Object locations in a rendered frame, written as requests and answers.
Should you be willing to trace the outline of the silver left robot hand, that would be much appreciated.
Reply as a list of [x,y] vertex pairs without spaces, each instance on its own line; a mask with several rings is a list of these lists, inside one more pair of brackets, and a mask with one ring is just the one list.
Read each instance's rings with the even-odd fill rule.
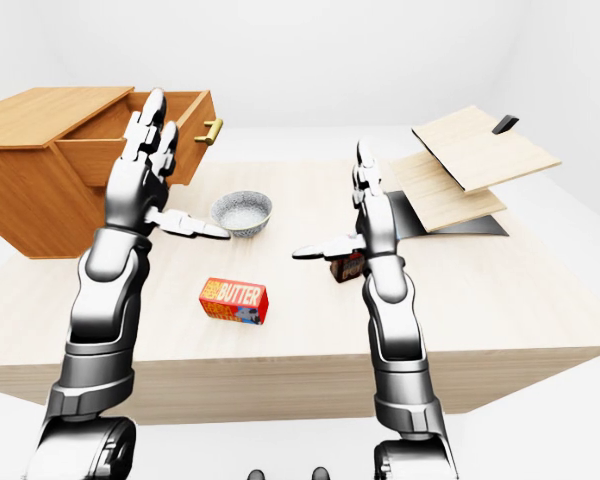
[[185,237],[228,239],[225,229],[165,208],[166,178],[173,174],[178,127],[165,120],[167,100],[160,88],[151,91],[143,109],[132,114],[126,145],[114,162],[105,195],[105,223],[110,227],[149,235],[153,228]]

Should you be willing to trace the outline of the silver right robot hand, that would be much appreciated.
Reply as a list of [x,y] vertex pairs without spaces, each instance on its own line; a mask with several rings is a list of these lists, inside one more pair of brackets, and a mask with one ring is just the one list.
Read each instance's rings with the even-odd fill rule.
[[378,162],[365,139],[357,144],[352,181],[352,201],[358,210],[356,233],[302,247],[292,253],[294,259],[334,260],[356,252],[373,258],[396,253],[398,240],[390,200],[381,186]]

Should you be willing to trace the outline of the wooden cabinet drawer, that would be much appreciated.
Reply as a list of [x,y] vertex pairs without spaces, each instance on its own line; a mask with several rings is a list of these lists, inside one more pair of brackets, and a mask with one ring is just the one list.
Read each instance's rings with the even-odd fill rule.
[[[147,92],[132,91],[56,142],[86,185],[106,185],[112,164],[125,146],[123,134],[131,114],[142,109],[148,96]],[[176,167],[168,182],[187,185],[207,149],[195,138],[205,135],[208,128],[204,123],[216,118],[211,92],[167,92],[165,98],[165,120],[176,122],[179,129]]]

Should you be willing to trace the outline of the wooden cabinet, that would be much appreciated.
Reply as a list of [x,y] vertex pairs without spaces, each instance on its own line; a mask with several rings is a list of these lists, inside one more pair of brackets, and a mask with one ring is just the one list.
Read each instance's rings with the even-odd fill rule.
[[37,87],[0,101],[0,236],[29,258],[77,257],[105,222],[105,188],[86,185],[56,142],[131,87]]

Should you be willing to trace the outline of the flat black plate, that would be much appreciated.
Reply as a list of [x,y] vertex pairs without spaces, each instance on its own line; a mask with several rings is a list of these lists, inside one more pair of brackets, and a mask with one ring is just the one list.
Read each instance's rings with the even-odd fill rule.
[[396,235],[399,240],[425,235],[442,234],[508,236],[506,230],[491,215],[428,232],[420,222],[415,210],[402,191],[388,192],[387,196],[391,203],[396,226]]

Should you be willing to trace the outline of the dark brown printed box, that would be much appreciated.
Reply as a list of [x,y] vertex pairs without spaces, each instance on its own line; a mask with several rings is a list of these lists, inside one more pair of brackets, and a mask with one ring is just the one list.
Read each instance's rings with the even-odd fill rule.
[[355,252],[349,256],[331,261],[330,271],[338,283],[358,277],[364,270],[365,257],[362,253]]

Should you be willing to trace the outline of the pale wooden board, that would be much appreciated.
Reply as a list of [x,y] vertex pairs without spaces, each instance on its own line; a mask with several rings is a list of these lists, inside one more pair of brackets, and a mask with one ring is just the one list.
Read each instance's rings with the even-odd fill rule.
[[498,123],[469,106],[412,131],[467,193],[561,163],[512,129],[494,134]]
[[466,193],[428,151],[392,160],[390,165],[429,232],[506,209],[490,190]]

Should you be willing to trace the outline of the grey patterned bowl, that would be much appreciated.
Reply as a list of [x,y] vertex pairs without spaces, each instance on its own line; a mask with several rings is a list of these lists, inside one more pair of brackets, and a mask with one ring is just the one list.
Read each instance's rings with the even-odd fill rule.
[[237,191],[217,199],[211,217],[234,237],[250,238],[263,230],[272,213],[272,201],[260,192]]

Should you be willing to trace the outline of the red butter box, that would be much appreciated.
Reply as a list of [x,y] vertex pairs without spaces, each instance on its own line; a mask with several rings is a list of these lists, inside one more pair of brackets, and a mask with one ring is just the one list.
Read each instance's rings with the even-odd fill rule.
[[264,285],[235,280],[209,278],[199,301],[209,317],[262,325],[269,300]]

